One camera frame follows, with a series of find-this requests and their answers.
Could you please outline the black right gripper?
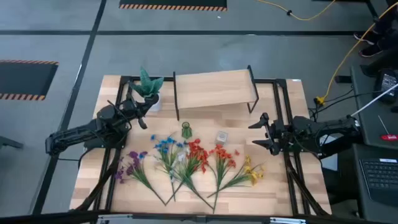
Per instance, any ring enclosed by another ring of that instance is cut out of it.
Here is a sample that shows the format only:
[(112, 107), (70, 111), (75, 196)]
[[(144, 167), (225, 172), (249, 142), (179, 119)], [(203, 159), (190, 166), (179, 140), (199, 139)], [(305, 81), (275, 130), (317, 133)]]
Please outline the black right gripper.
[(266, 127), (266, 140), (254, 140), (252, 143), (262, 146), (270, 151), (273, 156), (280, 152), (289, 152), (289, 149), (294, 145), (293, 140), (293, 126), (291, 124), (284, 124), (281, 120), (273, 120), (270, 123), (269, 115), (267, 113), (261, 114), (259, 121), (250, 125), (249, 129), (259, 129)]

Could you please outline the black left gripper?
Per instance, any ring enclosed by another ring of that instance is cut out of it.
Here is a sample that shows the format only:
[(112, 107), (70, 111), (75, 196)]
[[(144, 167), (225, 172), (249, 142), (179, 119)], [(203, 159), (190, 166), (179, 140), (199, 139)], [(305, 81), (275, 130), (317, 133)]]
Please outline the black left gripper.
[(151, 97), (145, 97), (144, 102), (137, 102), (131, 93), (126, 93), (126, 99), (123, 101), (123, 111), (126, 113), (128, 119), (137, 119), (139, 126), (142, 129), (147, 129), (147, 125), (144, 122), (144, 116), (148, 112), (155, 111), (155, 104), (159, 102), (159, 96), (153, 95)]

